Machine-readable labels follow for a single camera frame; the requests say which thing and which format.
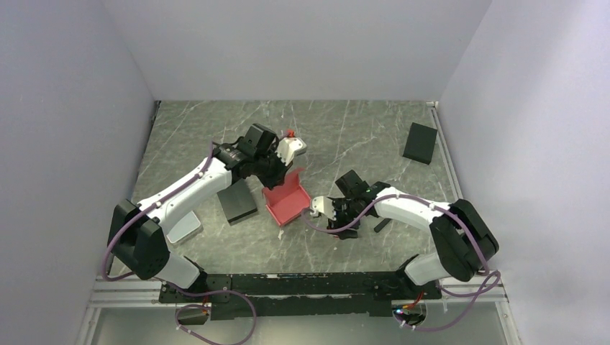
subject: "table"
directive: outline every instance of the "table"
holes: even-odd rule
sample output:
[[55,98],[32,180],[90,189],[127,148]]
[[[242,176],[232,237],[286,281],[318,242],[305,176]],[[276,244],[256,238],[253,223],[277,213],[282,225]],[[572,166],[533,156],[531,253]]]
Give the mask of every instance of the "table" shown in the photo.
[[[233,142],[253,123],[277,132],[293,129],[308,145],[294,167],[314,196],[341,196],[334,181],[353,169],[370,184],[383,181],[434,201],[454,201],[439,140],[430,165],[401,156],[412,122],[435,127],[425,102],[407,101],[164,101],[152,127],[133,201],[169,186],[207,154],[210,140]],[[247,184],[258,215],[230,226],[216,197],[194,210],[203,231],[180,242],[177,253],[209,273],[350,272],[395,270],[417,253],[433,250],[428,234],[392,221],[363,219],[359,239],[339,240],[295,220],[279,227],[265,208],[262,185]],[[325,221],[318,220],[319,225]],[[120,262],[112,273],[124,272]]]

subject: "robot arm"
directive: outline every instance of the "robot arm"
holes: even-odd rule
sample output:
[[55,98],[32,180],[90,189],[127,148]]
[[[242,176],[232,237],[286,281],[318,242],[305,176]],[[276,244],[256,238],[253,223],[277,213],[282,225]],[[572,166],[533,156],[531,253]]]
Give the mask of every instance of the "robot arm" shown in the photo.
[[[365,215],[402,221],[432,236],[436,252],[416,255],[402,264],[397,271],[415,285],[445,277],[467,282],[482,268],[482,263],[466,235],[458,232],[459,226],[439,209],[455,214],[468,227],[485,259],[490,259],[499,249],[498,242],[483,219],[466,200],[437,203],[407,195],[387,183],[377,182],[369,186],[353,170],[335,183],[345,198],[321,196],[311,201],[312,215],[324,214],[328,218],[327,229],[339,229],[348,225],[369,204],[375,202]],[[358,237],[355,230],[359,225],[360,222],[357,222],[351,229],[338,232],[338,237]]]
[[[255,175],[270,189],[283,184],[293,159],[306,151],[305,143],[299,138],[280,139],[259,124],[252,125],[236,144],[236,147],[218,145],[212,156],[190,173],[137,205],[124,200],[115,207],[109,243],[128,221],[149,210],[120,236],[111,250],[140,279],[158,277],[191,292],[205,291],[205,271],[191,260],[172,253],[165,236],[200,202],[241,178]],[[202,171],[208,159],[211,162]]]

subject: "wall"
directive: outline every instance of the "wall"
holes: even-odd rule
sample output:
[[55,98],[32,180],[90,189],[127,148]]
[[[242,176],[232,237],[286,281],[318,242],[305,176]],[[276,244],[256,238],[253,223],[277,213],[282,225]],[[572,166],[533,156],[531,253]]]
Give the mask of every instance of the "wall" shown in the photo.
[[162,100],[438,100],[490,2],[104,0]]
[[0,11],[0,344],[73,344],[153,98],[100,1]]
[[610,342],[608,8],[493,1],[440,100],[526,344]]

